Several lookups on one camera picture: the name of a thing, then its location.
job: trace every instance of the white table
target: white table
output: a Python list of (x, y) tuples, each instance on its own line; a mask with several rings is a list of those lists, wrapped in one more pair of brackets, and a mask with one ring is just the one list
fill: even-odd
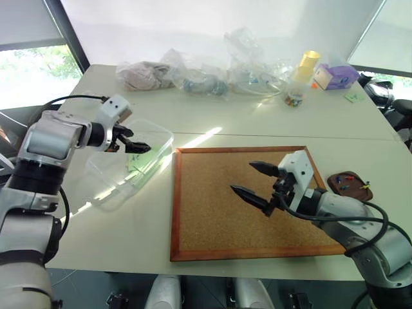
[[(175, 147), (198, 138), (175, 134)], [(412, 156), (395, 140), (311, 138), (290, 136), (214, 135), (198, 147), (307, 145), (325, 180), (329, 175), (352, 170), (369, 180), (373, 202), (389, 218), (412, 234)], [(75, 154), (64, 181), (68, 196), (92, 153)], [(169, 261), (173, 166), (156, 174), (143, 189), (116, 211), (96, 207), (71, 217), (56, 257), (48, 267), (115, 272), (187, 274), (279, 279), (361, 280), (351, 259), (344, 256), (239, 259), (225, 261)]]
[[(299, 108), (291, 108), (280, 97), (261, 98), (232, 94), (228, 101), (196, 98), (177, 89), (124, 91), (115, 82), (115, 67), (91, 66), (73, 94), (119, 93), (133, 106), (134, 117), (151, 120), (173, 133), (202, 134), (221, 127), (224, 135), (310, 136), (396, 140), (397, 134), (365, 95), (351, 103), (343, 95), (363, 93), (359, 84), (351, 90), (311, 89)], [(62, 110), (93, 119), (98, 109), (92, 100), (70, 100)]]

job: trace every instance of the white plastic bag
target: white plastic bag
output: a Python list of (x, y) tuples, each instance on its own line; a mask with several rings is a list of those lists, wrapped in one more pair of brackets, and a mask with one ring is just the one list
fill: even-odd
[(159, 62), (125, 62), (117, 66), (116, 80), (129, 91), (169, 88), (173, 87), (173, 83), (164, 78), (169, 68)]
[(161, 61), (170, 66), (165, 78), (184, 92), (203, 97), (227, 98), (227, 72), (217, 64), (216, 59), (193, 57), (171, 49)]

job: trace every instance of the clear plastic bag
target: clear plastic bag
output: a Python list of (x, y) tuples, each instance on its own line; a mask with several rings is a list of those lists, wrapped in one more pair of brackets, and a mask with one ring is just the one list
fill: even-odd
[(240, 28), (226, 33), (225, 43), (232, 57), (229, 83), (234, 92), (278, 95), (286, 88), (293, 70), (290, 61), (265, 63), (263, 49), (250, 30)]
[(227, 98), (229, 85), (227, 72), (216, 59), (193, 57), (169, 50), (161, 60), (170, 66), (165, 78), (191, 95)]
[(124, 62), (116, 68), (116, 80), (126, 90), (155, 90), (173, 87), (170, 80), (164, 78), (170, 67), (159, 62)]

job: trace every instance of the green sticky note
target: green sticky note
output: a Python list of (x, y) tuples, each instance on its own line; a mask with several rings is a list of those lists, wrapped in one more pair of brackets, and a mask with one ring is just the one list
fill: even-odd
[(153, 147), (146, 153), (129, 153), (129, 158), (127, 160), (127, 170), (129, 172), (138, 171), (143, 173), (145, 168), (151, 161), (155, 158), (159, 148)]
[(365, 98), (365, 96), (360, 93), (350, 93), (350, 92), (345, 94), (344, 97), (346, 100), (349, 100), (352, 103), (359, 102)]

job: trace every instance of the black chair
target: black chair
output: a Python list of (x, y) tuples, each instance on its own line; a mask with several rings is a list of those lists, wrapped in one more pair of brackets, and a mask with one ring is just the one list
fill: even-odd
[(395, 100), (392, 102), (390, 110), (384, 113), (385, 118), (396, 132), (402, 129), (409, 129), (409, 138), (405, 144), (411, 147), (412, 144), (412, 100)]
[(393, 85), (388, 80), (372, 79), (364, 86), (364, 91), (372, 99), (373, 103), (384, 114), (391, 109), (394, 100)]

